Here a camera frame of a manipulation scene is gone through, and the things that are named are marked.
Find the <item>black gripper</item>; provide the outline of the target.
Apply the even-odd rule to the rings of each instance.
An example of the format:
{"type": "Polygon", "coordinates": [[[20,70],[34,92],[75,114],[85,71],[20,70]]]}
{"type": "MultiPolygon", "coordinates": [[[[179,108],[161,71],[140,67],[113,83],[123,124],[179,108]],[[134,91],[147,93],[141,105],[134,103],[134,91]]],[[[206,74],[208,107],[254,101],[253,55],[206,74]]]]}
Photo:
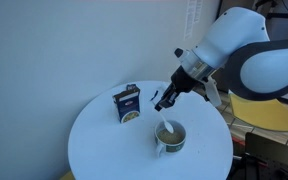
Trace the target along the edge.
{"type": "Polygon", "coordinates": [[[175,104],[175,100],[182,92],[190,92],[198,81],[190,77],[180,66],[171,76],[171,83],[164,92],[162,98],[155,104],[155,109],[161,111],[163,108],[172,107],[175,104]]]}

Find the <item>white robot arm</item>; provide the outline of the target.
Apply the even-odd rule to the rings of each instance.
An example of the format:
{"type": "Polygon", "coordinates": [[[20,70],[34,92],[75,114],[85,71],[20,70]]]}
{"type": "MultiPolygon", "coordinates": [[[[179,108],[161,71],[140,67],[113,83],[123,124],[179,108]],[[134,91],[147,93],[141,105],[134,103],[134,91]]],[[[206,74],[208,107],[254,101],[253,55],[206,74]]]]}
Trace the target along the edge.
{"type": "Polygon", "coordinates": [[[271,40],[263,15],[242,7],[226,10],[191,50],[178,48],[181,62],[171,83],[156,103],[160,111],[175,104],[182,93],[201,84],[206,99],[217,107],[221,100],[211,75],[223,70],[227,87],[253,101],[272,100],[288,93],[288,39],[271,40]]]}

